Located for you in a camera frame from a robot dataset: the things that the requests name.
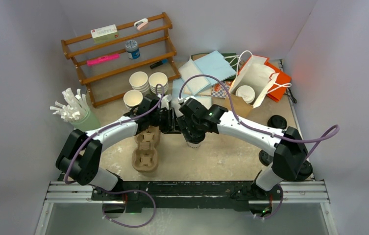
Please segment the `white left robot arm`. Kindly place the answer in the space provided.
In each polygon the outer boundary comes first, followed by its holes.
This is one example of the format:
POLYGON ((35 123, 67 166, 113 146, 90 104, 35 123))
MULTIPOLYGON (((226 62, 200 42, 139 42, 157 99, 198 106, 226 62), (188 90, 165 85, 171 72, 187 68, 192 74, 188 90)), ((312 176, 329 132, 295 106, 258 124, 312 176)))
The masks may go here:
POLYGON ((86 132, 71 131, 57 157, 56 168, 80 185, 102 188, 110 200, 119 199, 123 193, 122 180, 117 174, 100 168, 102 152, 149 127, 158 127, 161 132, 174 131, 175 113, 169 107, 171 100, 171 95, 147 94, 141 104, 111 124, 86 132))

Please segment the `white lid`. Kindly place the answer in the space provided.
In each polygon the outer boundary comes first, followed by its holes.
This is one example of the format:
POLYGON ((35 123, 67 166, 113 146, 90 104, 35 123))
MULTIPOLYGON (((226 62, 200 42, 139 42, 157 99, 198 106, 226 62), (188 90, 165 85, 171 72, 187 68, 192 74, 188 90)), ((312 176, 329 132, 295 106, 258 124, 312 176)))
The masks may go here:
POLYGON ((241 97, 245 103, 247 104, 251 104, 254 102, 256 94, 255 94, 255 90, 248 85, 242 85, 240 86, 236 92, 235 95, 238 97, 241 97))

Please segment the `white paper cup stack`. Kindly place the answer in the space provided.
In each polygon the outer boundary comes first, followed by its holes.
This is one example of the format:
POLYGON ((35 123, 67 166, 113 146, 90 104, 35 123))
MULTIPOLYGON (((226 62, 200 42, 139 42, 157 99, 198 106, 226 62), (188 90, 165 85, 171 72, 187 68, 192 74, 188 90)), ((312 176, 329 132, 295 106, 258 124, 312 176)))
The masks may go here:
POLYGON ((129 78, 132 89, 140 91, 142 94, 150 92, 148 75, 143 71, 133 73, 129 78))

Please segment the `white printed coffee cup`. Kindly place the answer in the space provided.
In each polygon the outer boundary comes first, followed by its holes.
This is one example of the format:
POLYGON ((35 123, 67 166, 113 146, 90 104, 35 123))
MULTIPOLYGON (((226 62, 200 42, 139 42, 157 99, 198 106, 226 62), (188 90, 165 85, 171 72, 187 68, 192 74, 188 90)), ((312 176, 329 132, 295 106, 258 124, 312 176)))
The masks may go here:
POLYGON ((187 145, 191 148, 199 148, 201 146, 201 143, 192 143, 192 142, 187 142, 187 145))

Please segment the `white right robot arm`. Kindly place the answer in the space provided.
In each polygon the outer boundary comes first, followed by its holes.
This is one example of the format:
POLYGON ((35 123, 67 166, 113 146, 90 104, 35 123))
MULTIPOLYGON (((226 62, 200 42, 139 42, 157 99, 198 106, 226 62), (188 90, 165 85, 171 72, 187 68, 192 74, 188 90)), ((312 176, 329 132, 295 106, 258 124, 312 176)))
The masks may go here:
POLYGON ((251 192, 255 198, 264 199, 283 180, 298 178, 308 150, 297 129, 267 127, 235 115, 220 105, 206 108, 192 96, 180 98, 178 104, 182 115, 176 121, 191 147, 204 141, 206 133, 216 133, 243 140, 273 157, 272 163, 254 180, 251 192))

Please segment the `orange paper bag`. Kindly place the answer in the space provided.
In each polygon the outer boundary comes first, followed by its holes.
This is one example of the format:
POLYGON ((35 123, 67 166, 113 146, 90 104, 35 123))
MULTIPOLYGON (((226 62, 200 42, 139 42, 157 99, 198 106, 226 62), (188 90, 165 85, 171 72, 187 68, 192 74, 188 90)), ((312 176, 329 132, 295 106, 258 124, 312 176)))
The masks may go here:
POLYGON ((246 66, 251 65, 254 71, 254 82, 260 85, 261 90, 266 90, 267 97, 279 102, 286 90, 292 85, 291 77, 283 71, 283 60, 269 61, 268 57, 251 55, 246 66))

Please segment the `brown pulp cup carrier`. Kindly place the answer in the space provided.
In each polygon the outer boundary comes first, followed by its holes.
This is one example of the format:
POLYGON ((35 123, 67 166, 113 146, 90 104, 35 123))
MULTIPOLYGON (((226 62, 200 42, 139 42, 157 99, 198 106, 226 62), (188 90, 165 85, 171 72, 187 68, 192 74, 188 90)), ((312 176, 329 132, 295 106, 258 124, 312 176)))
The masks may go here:
POLYGON ((137 172, 154 172, 159 165, 157 146, 160 142, 159 127, 150 126, 135 136, 137 147, 132 153, 132 166, 137 172))

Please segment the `kraft brown paper bag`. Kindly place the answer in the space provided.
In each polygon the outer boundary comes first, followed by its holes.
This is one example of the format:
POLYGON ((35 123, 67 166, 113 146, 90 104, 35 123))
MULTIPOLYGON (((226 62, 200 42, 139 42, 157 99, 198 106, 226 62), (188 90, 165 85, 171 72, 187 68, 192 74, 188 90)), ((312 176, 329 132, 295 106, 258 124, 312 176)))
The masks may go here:
POLYGON ((228 110, 234 107, 235 112, 242 117, 258 109, 266 97, 279 102, 292 86, 291 77, 272 65, 268 57, 254 55, 246 50, 239 55, 238 61, 247 54, 249 57, 245 63, 237 67, 236 78, 229 88, 230 97, 224 101, 228 110))

